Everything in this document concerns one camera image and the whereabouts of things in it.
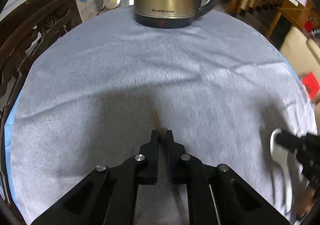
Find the person's right hand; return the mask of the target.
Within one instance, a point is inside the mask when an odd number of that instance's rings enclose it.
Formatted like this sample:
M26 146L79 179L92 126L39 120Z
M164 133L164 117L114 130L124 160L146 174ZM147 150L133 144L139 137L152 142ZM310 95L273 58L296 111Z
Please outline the person's right hand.
M308 184L304 191L303 197L298 201L297 220L300 221L310 212L316 201L315 193L316 190L310 184Z

